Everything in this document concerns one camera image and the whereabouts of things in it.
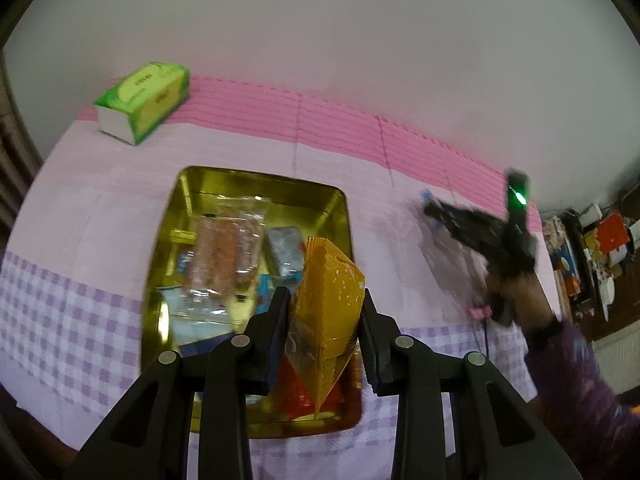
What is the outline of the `person's right hand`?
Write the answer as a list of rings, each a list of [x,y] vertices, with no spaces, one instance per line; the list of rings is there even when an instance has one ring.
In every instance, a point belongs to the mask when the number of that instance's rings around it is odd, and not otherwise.
[[[555,320],[554,312],[534,272],[506,280],[493,266],[488,266],[486,286],[488,292],[501,296],[511,305],[513,322],[524,334],[547,327]]]

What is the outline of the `purple sleeved right forearm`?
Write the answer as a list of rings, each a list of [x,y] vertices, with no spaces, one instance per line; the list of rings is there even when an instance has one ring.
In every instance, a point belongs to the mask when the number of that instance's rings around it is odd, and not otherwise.
[[[574,460],[614,464],[639,449],[639,416],[620,404],[576,326],[553,320],[525,335],[529,375],[552,432]]]

